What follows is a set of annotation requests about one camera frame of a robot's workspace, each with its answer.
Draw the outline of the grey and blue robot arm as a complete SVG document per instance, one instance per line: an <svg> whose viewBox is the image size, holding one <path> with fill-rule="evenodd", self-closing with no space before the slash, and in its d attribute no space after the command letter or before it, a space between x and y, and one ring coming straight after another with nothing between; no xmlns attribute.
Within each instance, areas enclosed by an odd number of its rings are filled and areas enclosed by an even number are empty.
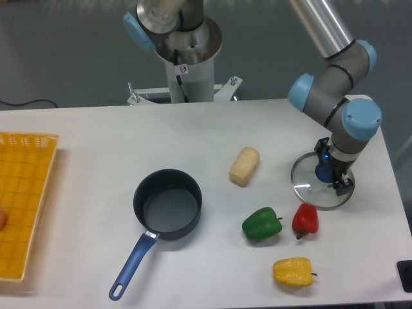
<svg viewBox="0 0 412 309"><path fill-rule="evenodd" d="M316 177L348 194L354 186L347 174L376 134L382 112L372 100L347 94L374 67L377 53L356 40L327 1L292 1L292 8L326 61L316 77L301 75L288 101L331 133L315 146ZM123 17L126 32L139 47L155 52L165 64L172 102L210 102L214 90L214 58L222 45L219 26L203 12L202 1L139 1Z"/></svg>

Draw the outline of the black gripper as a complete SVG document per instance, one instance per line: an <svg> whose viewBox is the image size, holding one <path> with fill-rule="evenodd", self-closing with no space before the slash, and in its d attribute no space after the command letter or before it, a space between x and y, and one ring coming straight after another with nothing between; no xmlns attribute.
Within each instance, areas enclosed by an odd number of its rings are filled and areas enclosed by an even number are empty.
<svg viewBox="0 0 412 309"><path fill-rule="evenodd" d="M347 175L353 161L340 161L332 156L332 145L329 143L328 137L318 140L314 150L318 159L315 168L316 177L320 181L328 183L327 187L334 189L337 196L351 193L352 179L345 178L343 175Z"/></svg>

